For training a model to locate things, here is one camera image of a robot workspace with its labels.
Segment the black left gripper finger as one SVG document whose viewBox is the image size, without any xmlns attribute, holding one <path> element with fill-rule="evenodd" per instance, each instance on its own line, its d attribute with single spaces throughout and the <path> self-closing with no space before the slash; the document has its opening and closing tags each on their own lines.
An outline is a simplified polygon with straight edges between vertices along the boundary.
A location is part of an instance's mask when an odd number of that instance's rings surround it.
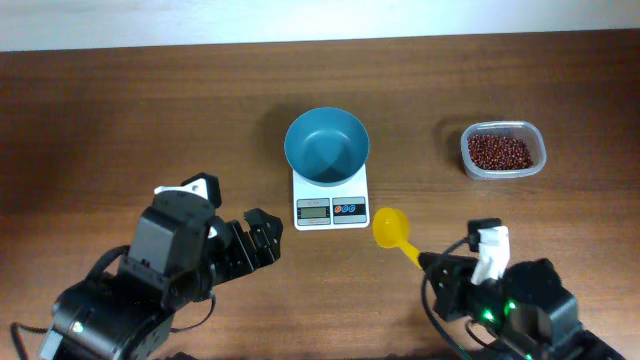
<svg viewBox="0 0 640 360">
<path fill-rule="evenodd" d="M 253 241 L 237 220 L 228 223 L 231 227 L 230 263 L 233 273 L 253 273 L 260 265 Z"/>
<path fill-rule="evenodd" d="M 244 216 L 250 227 L 249 236 L 253 242 L 258 262 L 273 264 L 279 260 L 283 234 L 281 219 L 260 208 L 251 209 Z"/>
</svg>

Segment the yellow plastic measuring scoop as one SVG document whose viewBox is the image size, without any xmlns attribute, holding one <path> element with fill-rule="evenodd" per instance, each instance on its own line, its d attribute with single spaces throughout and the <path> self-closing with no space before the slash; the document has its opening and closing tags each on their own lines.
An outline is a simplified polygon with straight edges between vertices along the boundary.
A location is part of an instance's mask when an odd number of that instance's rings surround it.
<svg viewBox="0 0 640 360">
<path fill-rule="evenodd" d="M 384 249 L 398 248 L 419 269 L 420 251 L 409 242 L 410 226 L 406 214 L 391 207 L 379 209 L 373 221 L 373 235 L 376 244 Z"/>
</svg>

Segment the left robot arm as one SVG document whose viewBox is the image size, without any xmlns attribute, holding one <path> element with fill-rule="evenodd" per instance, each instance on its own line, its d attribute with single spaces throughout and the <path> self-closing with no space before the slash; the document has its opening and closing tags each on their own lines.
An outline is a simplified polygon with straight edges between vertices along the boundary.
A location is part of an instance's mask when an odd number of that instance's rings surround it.
<svg viewBox="0 0 640 360">
<path fill-rule="evenodd" d="M 40 358 L 145 359 L 174 333 L 183 307 L 213 301 L 215 286 L 279 259 L 280 218 L 251 209 L 244 230 L 215 210 L 186 191 L 156 194 L 132 244 L 105 253 L 58 297 Z"/>
</svg>

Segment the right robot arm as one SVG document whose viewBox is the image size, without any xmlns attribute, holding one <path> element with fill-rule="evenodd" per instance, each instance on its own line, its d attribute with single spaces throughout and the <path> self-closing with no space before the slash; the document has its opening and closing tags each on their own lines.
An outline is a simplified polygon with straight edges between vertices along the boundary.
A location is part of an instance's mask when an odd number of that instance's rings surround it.
<svg viewBox="0 0 640 360">
<path fill-rule="evenodd" d="M 496 340 L 485 359 L 621 359 L 623 356 L 579 320 L 575 296 L 550 260 L 520 262 L 498 280 L 471 283 L 478 260 L 423 252 L 418 262 L 436 300 L 433 313 L 451 322 L 467 317 Z"/>
</svg>

